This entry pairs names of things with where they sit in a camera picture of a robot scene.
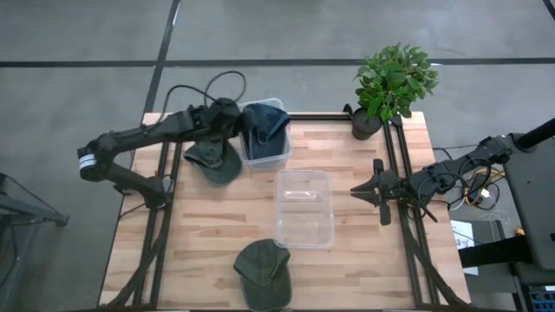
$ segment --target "blue cloth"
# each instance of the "blue cloth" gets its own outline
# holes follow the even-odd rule
[[[250,104],[243,109],[243,140],[247,159],[262,159],[284,153],[286,127],[291,121],[287,112],[265,104]]]

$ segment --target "green plant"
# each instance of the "green plant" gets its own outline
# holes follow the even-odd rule
[[[368,110],[368,116],[380,116],[388,120],[398,113],[409,118],[410,104],[418,96],[433,94],[438,73],[429,69],[428,55],[420,48],[410,45],[400,49],[401,44],[384,48],[374,56],[365,57],[356,78],[362,88],[356,90],[358,104]]]

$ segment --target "concrete floor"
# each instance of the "concrete floor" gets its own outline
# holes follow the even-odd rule
[[[0,61],[156,60],[170,5],[0,0]],[[396,42],[420,45],[431,57],[549,57],[554,30],[540,0],[184,0],[167,59],[359,58]],[[172,85],[202,88],[225,69],[166,68],[154,110]],[[278,97],[290,111],[338,111],[356,102],[352,67],[236,69],[249,82],[245,101]],[[525,131],[555,115],[555,65],[437,69],[435,96],[414,106],[425,112],[435,146]],[[76,149],[100,133],[138,125],[152,75],[152,68],[0,68],[0,171],[71,216],[66,228],[42,226],[17,311],[95,306],[121,196],[109,183],[79,178]],[[239,87],[230,76],[211,94],[233,97]],[[200,101],[179,91],[168,111]],[[129,164],[127,155],[119,161]],[[501,188],[510,234],[519,220]],[[452,217],[480,215],[466,208]],[[473,299],[500,306],[497,297]]]

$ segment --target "paper sheet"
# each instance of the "paper sheet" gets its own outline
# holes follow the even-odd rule
[[[451,227],[453,228],[454,240],[457,243],[458,250],[466,247],[474,247],[472,224],[468,222],[451,221]],[[477,267],[465,268],[463,271],[465,274],[478,275]]]

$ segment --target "cap brim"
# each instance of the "cap brim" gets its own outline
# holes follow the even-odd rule
[[[291,276],[287,262],[283,263],[272,277],[271,283],[259,287],[241,277],[241,290],[249,309],[256,312],[285,308],[291,302]]]
[[[285,127],[279,129],[264,145],[260,144],[252,133],[250,133],[247,139],[249,159],[262,159],[282,155],[284,153],[287,132],[285,131]]]
[[[227,142],[225,147],[225,155],[222,157],[222,164],[220,166],[209,168],[196,162],[193,162],[193,165],[215,186],[228,185],[241,173],[243,168],[241,158],[229,142]]]

